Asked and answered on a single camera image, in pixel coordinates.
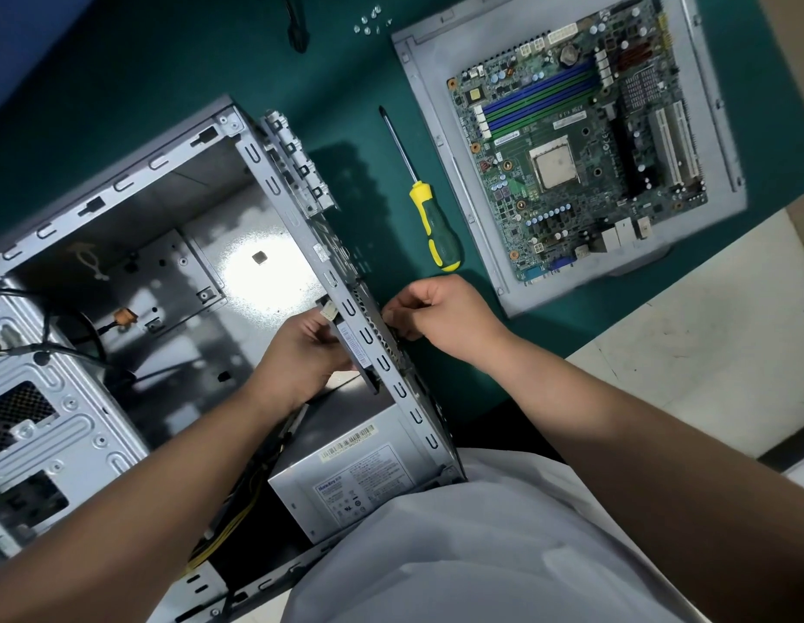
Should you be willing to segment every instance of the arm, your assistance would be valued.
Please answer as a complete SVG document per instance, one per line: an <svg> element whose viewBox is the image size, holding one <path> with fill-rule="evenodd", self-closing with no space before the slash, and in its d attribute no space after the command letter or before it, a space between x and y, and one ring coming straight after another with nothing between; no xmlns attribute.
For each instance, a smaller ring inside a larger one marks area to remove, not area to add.
<svg viewBox="0 0 804 623"><path fill-rule="evenodd" d="M325 324L291 317L229 400L3 565L0 620L146 620L266 435L349 368Z"/></svg>
<svg viewBox="0 0 804 623"><path fill-rule="evenodd" d="M413 282L384 318L493 377L708 617L804 620L804 489L511 334L459 276Z"/></svg>

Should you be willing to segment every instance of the screwdriver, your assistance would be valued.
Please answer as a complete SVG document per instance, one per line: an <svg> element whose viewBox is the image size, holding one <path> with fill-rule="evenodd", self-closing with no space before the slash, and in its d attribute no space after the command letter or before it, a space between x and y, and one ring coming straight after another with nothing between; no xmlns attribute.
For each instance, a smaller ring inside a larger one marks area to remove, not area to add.
<svg viewBox="0 0 804 623"><path fill-rule="evenodd" d="M425 226L425 233L428 235L428 248L431 250L433 261L443 271L448 273L456 271L462 263L459 240L448 227L448 223L442 215L442 210L439 209L437 202L433 200L431 187L416 176L416 172L410 164L410 158L404 152L402 143L399 142L394 125L390 124L387 111L384 110L384 107L379 107L378 113L381 114L382 120L387 124L390 136L394 139L396 148L399 149L399 153L402 155L404 165L407 166L407 171L413 179L410 198L413 199L413 203L419 210L419 216L422 217L422 225Z"/></svg>

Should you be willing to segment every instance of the green ram slot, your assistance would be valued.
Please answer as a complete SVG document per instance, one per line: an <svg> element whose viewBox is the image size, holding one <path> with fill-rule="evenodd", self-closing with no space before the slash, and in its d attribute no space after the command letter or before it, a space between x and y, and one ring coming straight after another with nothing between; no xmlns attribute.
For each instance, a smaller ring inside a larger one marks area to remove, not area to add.
<svg viewBox="0 0 804 623"><path fill-rule="evenodd" d="M522 100L518 100L514 104L510 104L507 107L503 107L498 111L494 111L486 116L486 120L488 122L494 122L494 120L498 118L502 118L508 114L512 114L519 109L523 109L525 106L535 103L538 100L543 100L549 98L555 93L561 92L563 90L572 87L578 83L583 82L584 80L588 79L591 75L594 74L593 70L587 70L583 72L583 74L578 74L577 76L573 76L571 79L567 79L562 83L556 84L554 87L550 87L548 90L543 90L541 92L536 93L533 96L529 96L528 98L523 98Z"/></svg>
<svg viewBox="0 0 804 623"><path fill-rule="evenodd" d="M492 132L493 138L494 139L500 138L503 135L510 134L512 131L517 131L519 128L523 128L524 126L526 126L528 124L531 124L531 123L535 122L536 120L539 120L541 118L545 118L547 115L551 115L551 114L555 113L556 111L562 111L563 109L567 109L568 107L570 107L570 106L572 106L574 104L583 102L583 99L586 98L587 96L591 95L592 93L594 93L594 91L595 91L595 88L593 87L593 88L591 88L589 90L586 90L584 92L581 92L581 93L577 94L576 96L572 96L572 98L570 100L567 100L564 103L553 104L548 109L543 109L542 111L538 111L536 114L527 115L527 116L525 116L525 118L517 120L513 124L509 124L505 128L500 128L496 132Z"/></svg>

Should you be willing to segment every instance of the yellow wire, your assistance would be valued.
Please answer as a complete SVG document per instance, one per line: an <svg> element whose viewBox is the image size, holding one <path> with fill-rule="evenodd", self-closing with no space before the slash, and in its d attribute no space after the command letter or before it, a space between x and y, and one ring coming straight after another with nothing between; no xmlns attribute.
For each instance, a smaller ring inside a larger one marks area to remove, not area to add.
<svg viewBox="0 0 804 623"><path fill-rule="evenodd" d="M261 473L261 470L256 471L251 476L251 478L249 479L249 488L250 489L251 489L252 481L260 473ZM202 550L202 552L198 553L191 560L189 560L189 563L186 565L185 571L183 572L182 576L188 575L191 571L193 571L199 565L203 564L207 559L209 559L210 555L212 555L215 551L217 551L217 549L220 548L220 546L224 542L226 542L226 540L229 538L229 536L240 526L240 524L243 522L243 519L246 518L246 516L249 515L249 513L252 510L252 508L255 506L255 503L257 502L258 497L260 497L260 495L261 495L261 487L262 487L262 485L263 485L263 481L259 481L258 484L257 484L257 487L255 487L255 491L252 493L251 499L249 500L249 504L246 505L243 509L241 509L241 511L239 513L237 513L237 515L235 517L233 517L229 521L229 524L226 524L226 526L220 532L220 535L217 536L211 542L211 544L209 544L205 549Z"/></svg>

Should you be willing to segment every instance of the screwdriver shaft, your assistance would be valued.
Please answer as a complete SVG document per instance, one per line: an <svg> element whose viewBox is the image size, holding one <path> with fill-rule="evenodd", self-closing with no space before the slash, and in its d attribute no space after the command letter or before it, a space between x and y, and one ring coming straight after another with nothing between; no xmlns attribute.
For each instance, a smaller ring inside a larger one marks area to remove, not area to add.
<svg viewBox="0 0 804 623"><path fill-rule="evenodd" d="M384 123L387 124L388 131L390 131L390 137L394 139L396 148L399 149L399 154L402 155L402 160L404 161L404 165L407 166L407 171L410 173L410 177L413 179L414 183L417 183L419 181L419 177L416 176L413 166L410 163L410 159L407 158L407 153L404 152L404 147L402 146L402 143L399 142L398 135L396 135L396 129L394 129L394 125L390 123L390 118L388 118L387 111L384 110L384 107L379 107L378 113L382 116Z"/></svg>

